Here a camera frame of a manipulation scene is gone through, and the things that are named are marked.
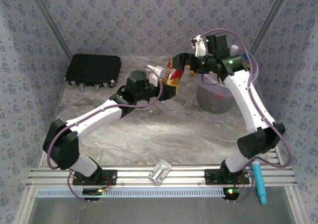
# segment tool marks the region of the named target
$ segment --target metal bar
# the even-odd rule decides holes
[[[250,52],[256,55],[262,43],[264,42],[267,34],[272,28],[275,20],[277,19],[282,7],[285,5],[287,0],[275,0],[273,6],[271,7],[269,13],[267,14],[256,38],[254,39]]]
[[[80,197],[83,196],[82,188],[74,191]],[[37,192],[38,198],[72,198],[74,197],[68,188],[42,188]],[[102,195],[94,198],[186,198],[186,197],[225,197],[223,188],[194,187],[194,188],[116,188],[103,191]]]
[[[269,161],[270,161],[271,163],[278,164],[278,159],[276,159],[276,158],[271,158]]]
[[[17,215],[14,220],[15,224],[29,223],[36,192],[36,189],[33,187],[24,189]]]
[[[71,61],[72,54],[70,52],[70,49],[68,48],[64,38],[62,37],[57,25],[55,24],[52,16],[50,15],[45,3],[43,0],[33,0],[34,4],[38,8],[40,14],[42,15],[43,20],[46,22],[47,26],[51,30],[53,37],[55,37],[59,47],[65,54],[65,56]]]
[[[119,171],[117,174],[118,178],[127,177],[148,177],[148,171]],[[290,169],[276,169],[276,170],[262,170],[263,176],[294,176],[294,172]],[[68,175],[65,172],[32,172],[29,178],[40,178],[40,177],[50,177],[50,178],[65,178]],[[167,177],[203,177],[204,171],[172,171]]]
[[[275,152],[268,152],[268,156],[270,158],[277,158],[277,154]]]
[[[129,172],[135,172],[135,171],[150,171],[154,168],[154,166],[103,166],[102,169],[108,170],[108,169],[116,169],[117,171],[129,171]],[[172,167],[171,172],[173,171],[192,171],[192,170],[205,170],[205,169],[218,169],[220,168],[219,164],[210,164],[210,165],[175,165]],[[262,164],[262,170],[278,170],[277,168],[267,165],[267,164]],[[293,170],[291,166],[283,168],[281,170]],[[43,168],[32,168],[30,169],[29,174],[31,175],[33,172],[50,172],[50,173],[55,173],[55,172],[62,172],[66,173],[68,175],[67,170],[51,170],[48,167],[43,167]]]
[[[219,167],[210,166],[173,166],[171,172],[160,187],[201,187],[205,185],[204,170]],[[295,177],[291,167],[284,169],[263,165],[263,177],[266,186],[290,186],[295,185]],[[157,187],[148,179],[148,173],[152,166],[144,167],[104,167],[103,169],[116,169],[117,185],[114,187]],[[28,174],[27,185],[33,187],[65,187],[67,171],[33,169]],[[215,185],[213,187],[231,187],[232,185]]]
[[[276,149],[278,161],[280,163],[283,163],[283,157],[281,155],[279,148],[276,147],[275,149]],[[285,187],[285,192],[287,195],[289,206],[293,213],[293,217],[295,219],[295,223],[297,224],[310,223],[298,185],[294,185],[293,187]]]
[[[62,101],[62,97],[63,97],[65,86],[66,86],[66,82],[64,81],[63,86],[62,86],[62,91],[61,91],[60,96],[59,96],[58,104],[56,106],[56,109],[55,109],[55,112],[54,112],[54,115],[53,115],[53,121],[56,120],[56,117],[58,115],[58,110],[59,110],[59,107],[60,107],[60,104],[61,104],[61,101]],[[45,156],[46,156],[46,153],[44,151],[42,151],[42,154],[41,154],[41,157],[40,157],[40,161],[39,161],[39,164],[38,164],[38,168],[40,168],[42,166],[43,161],[45,159]]]

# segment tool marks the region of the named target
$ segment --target blue marker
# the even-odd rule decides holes
[[[260,198],[260,202],[261,204],[266,205],[267,200],[266,200],[265,184],[264,184],[264,179],[262,175],[262,170],[260,168],[260,163],[258,160],[252,163],[252,168],[253,168],[254,179],[256,183],[257,193]]]

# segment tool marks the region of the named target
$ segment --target cable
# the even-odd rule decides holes
[[[102,176],[102,178],[103,178],[103,179],[106,179],[107,182],[108,182],[108,184],[107,184],[106,187],[103,187],[103,188],[101,188],[101,189],[105,189],[105,188],[108,188],[109,186],[111,186],[111,182],[110,182],[109,178],[107,178],[106,176]]]
[[[151,103],[148,103],[147,105],[128,105],[128,104],[114,104],[114,105],[110,105],[110,106],[107,106],[105,108],[102,108],[98,111],[95,111],[93,112],[92,114],[84,117],[83,119],[81,119],[80,121],[78,121],[77,123],[73,123],[73,124],[70,124],[66,127],[64,127],[63,129],[61,129],[56,135],[55,137],[52,139],[51,143],[50,143],[50,146],[48,148],[48,152],[47,152],[47,163],[48,163],[48,166],[50,169],[57,169],[58,166],[54,167],[52,164],[51,164],[51,152],[52,152],[52,148],[53,148],[53,145],[55,144],[56,140],[61,136],[61,134],[63,134],[63,132],[65,132],[66,130],[76,126],[76,125],[79,125],[80,123],[90,119],[91,117],[97,115],[98,113],[100,112],[103,112],[104,110],[107,110],[107,109],[110,109],[110,108],[114,108],[114,107],[130,107],[130,108],[145,108],[145,107],[148,107],[148,106],[151,106],[153,105],[156,101],[159,100],[159,98],[161,97],[161,94],[162,94],[162,91],[163,91],[163,83],[161,81],[161,78],[158,76],[158,74],[151,68],[149,68],[148,66],[143,66],[144,68],[150,70],[157,78],[158,78],[158,81],[159,81],[159,85],[160,85],[160,91],[159,91],[159,94],[158,96],[155,98],[154,101],[152,101]]]
[[[258,73],[259,73],[259,65],[258,65],[258,62],[257,62],[257,60],[256,60],[256,58],[252,55],[252,54],[250,54],[250,53],[248,53],[249,55],[250,55],[250,57],[254,60],[254,62],[255,62],[255,66],[256,66],[256,72],[255,72],[255,74],[253,75],[254,76],[254,78],[252,79],[252,83],[254,83],[254,81],[257,79],[257,77],[258,77]]]
[[[244,181],[240,177],[238,177],[238,181],[241,181],[241,183],[243,184],[243,188],[241,189],[241,191],[243,191],[243,189],[245,187]]]
[[[248,194],[247,194],[245,197],[243,197],[242,199],[239,199],[238,201],[234,201],[234,203],[240,203],[240,202],[245,201],[245,200],[251,195],[251,193],[253,192],[253,189],[254,189],[254,180],[253,180],[252,174],[251,174],[251,172],[248,171],[248,170],[246,170],[246,172],[249,174],[250,179],[251,179],[250,190],[249,190]]]
[[[70,174],[68,176],[68,187],[71,191],[71,193],[79,200],[83,201],[83,202],[87,202],[84,198],[81,198],[79,195],[76,194],[76,192],[73,190],[73,188],[71,187],[71,184],[70,184],[70,178],[71,178],[71,175],[73,175],[73,171],[70,170]]]
[[[232,35],[234,35],[238,40],[239,42],[241,43],[243,49],[244,49],[244,52],[246,53],[246,56],[247,56],[247,59],[248,59],[248,62],[250,64],[250,74],[249,74],[249,77],[248,77],[248,81],[247,81],[247,91],[248,91],[248,94],[249,94],[249,97],[251,98],[252,100],[252,103],[254,105],[254,107],[256,108],[256,110],[258,111],[258,113],[260,114],[260,116],[262,117],[262,119],[269,125],[269,127],[277,134],[277,136],[280,138],[280,140],[283,142],[286,150],[287,150],[287,153],[288,153],[288,160],[285,164],[283,165],[277,165],[277,164],[274,164],[274,163],[271,163],[271,162],[268,162],[267,160],[261,158],[261,157],[255,157],[255,158],[258,158],[260,160],[262,160],[263,162],[265,162],[266,164],[269,164],[273,167],[276,167],[276,168],[285,168],[287,166],[289,166],[292,162],[292,151],[291,151],[291,148],[287,142],[287,140],[285,140],[285,138],[279,133],[279,131],[274,127],[274,125],[265,117],[265,115],[263,114],[263,112],[261,111],[261,109],[258,107],[254,97],[253,97],[253,94],[252,94],[252,90],[250,89],[250,85],[252,83],[252,74],[253,74],[253,66],[252,66],[252,62],[250,60],[250,56],[249,56],[249,53],[247,51],[247,48],[244,44],[244,42],[238,37],[238,35],[236,35],[233,31],[229,30],[229,29],[222,29],[222,28],[217,28],[217,29],[211,29],[207,32],[205,32],[204,34],[201,35],[201,37],[205,36],[206,34],[209,34],[209,33],[213,33],[213,32],[228,32]]]

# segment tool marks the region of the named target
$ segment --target black mounting base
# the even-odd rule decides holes
[[[222,175],[220,169],[206,169],[204,170],[205,184],[206,185],[216,185],[216,184],[230,184],[230,185],[240,185],[249,184],[248,174],[242,172],[236,176],[231,176],[225,179]]]
[[[81,173],[75,172],[73,185],[74,186],[108,186],[116,185],[117,180],[117,170],[100,170],[98,172],[100,178],[88,178],[82,175]]]

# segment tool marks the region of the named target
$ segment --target white plastic piece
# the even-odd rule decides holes
[[[192,48],[195,49],[195,56],[205,56],[207,50],[205,48],[205,44],[203,42],[201,35],[197,35],[194,39],[196,40],[196,42],[195,45],[192,45]]]
[[[86,177],[90,177],[97,170],[97,165],[89,157],[79,154],[78,160],[70,167],[70,169],[75,170]]]
[[[154,182],[156,185],[160,185],[164,178],[168,175],[170,170],[172,169],[171,164],[169,164],[167,161],[161,159],[154,169],[150,171],[148,175],[148,179],[150,179],[152,182]]]
[[[239,50],[239,47],[237,45],[233,44],[230,48],[230,55],[234,56],[234,55],[238,54],[238,50]]]
[[[262,129],[268,128],[268,124],[263,120],[263,117],[258,113],[252,100],[248,94],[247,90],[247,81],[248,81],[249,72],[248,71],[238,71],[235,72],[233,76],[227,76],[224,80],[224,84],[233,94],[238,107],[244,117],[246,129],[249,134],[252,134],[257,131],[257,128],[261,127]],[[260,110],[265,115],[266,119],[273,123],[275,122],[274,118],[271,117],[266,108],[264,107],[262,101],[260,100],[253,84],[251,83],[250,89],[252,91],[253,97],[260,108]]]
[[[75,119],[68,120],[67,123],[68,124],[77,123],[78,121],[89,116],[93,112],[100,110],[100,109],[104,109],[107,106],[115,105],[115,104],[117,104],[115,101],[107,100],[105,103],[103,103],[99,107],[95,108],[94,110],[91,110],[91,111],[87,112],[86,114],[84,114],[80,117],[77,117]],[[88,120],[78,124],[77,126],[70,128],[70,130],[74,131],[74,132],[76,131],[78,133],[79,142],[82,142],[82,140],[86,136],[88,136],[92,132],[96,131],[101,126],[106,125],[112,121],[119,120],[121,118],[121,115],[122,115],[122,110],[120,108],[118,108],[118,107],[110,108],[110,109],[107,109],[107,110],[104,110],[104,111],[98,113],[97,115],[95,115],[95,116],[89,118]]]
[[[166,72],[166,70],[164,68],[162,68],[160,66],[156,66],[156,67],[150,66],[150,65],[147,65],[147,66],[150,67],[152,70],[154,70],[160,78],[164,77],[165,72]],[[155,87],[158,86],[158,78],[153,73],[151,73],[149,76],[149,83],[153,84]]]
[[[236,147],[235,152],[225,160],[225,164],[231,173],[242,170],[242,167],[246,165],[250,159],[246,158]]]

